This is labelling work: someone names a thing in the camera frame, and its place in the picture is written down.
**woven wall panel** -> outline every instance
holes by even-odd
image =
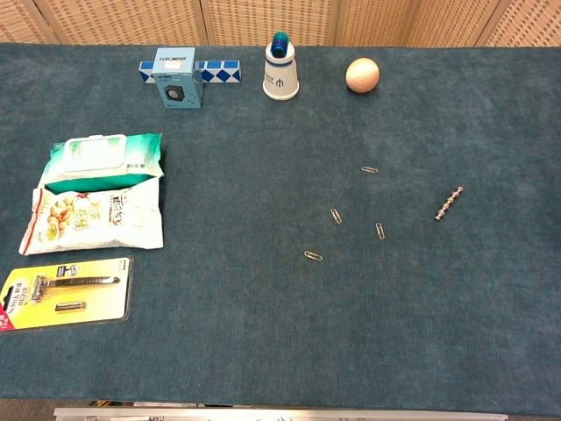
[[[344,0],[337,17],[338,46],[399,46],[413,0]]]
[[[561,1],[513,0],[487,46],[561,46]]]
[[[42,0],[71,44],[206,44],[198,0]]]
[[[202,0],[209,42],[265,46],[277,31],[296,46],[332,45],[335,0]]]
[[[0,42],[46,43],[46,35],[18,0],[0,0]]]
[[[474,46],[498,0],[419,0],[408,46]]]

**paper clip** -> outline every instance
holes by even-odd
[[[333,217],[335,218],[335,222],[337,222],[338,224],[341,224],[343,222],[343,219],[341,219],[341,216],[339,215],[339,212],[337,212],[337,209],[332,209],[331,215],[333,215]]]
[[[366,171],[367,173],[371,173],[371,174],[376,174],[378,172],[378,170],[376,168],[372,168],[372,167],[361,167],[360,169],[362,169],[363,171]]]
[[[386,234],[384,234],[384,227],[380,222],[376,223],[376,231],[378,232],[378,237],[380,237],[380,239],[384,239],[386,237]]]
[[[323,257],[322,257],[322,256],[320,256],[319,254],[315,254],[315,253],[309,252],[308,250],[306,250],[306,251],[304,252],[304,256],[306,256],[306,257],[309,258],[309,259],[313,259],[313,260],[323,260]]]

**razor package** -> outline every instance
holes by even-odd
[[[125,257],[12,270],[0,291],[0,332],[124,320],[131,264]]]

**dark green carpet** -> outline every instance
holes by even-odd
[[[243,76],[200,111],[154,54],[0,46],[0,277],[136,259],[126,322],[0,335],[0,396],[561,414],[561,49],[298,48],[281,103],[262,48],[197,48]],[[52,143],[159,131],[164,249],[18,255]]]

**wooden egg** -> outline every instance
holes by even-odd
[[[374,60],[356,59],[347,68],[347,86],[359,94],[372,90],[380,79],[380,70]]]

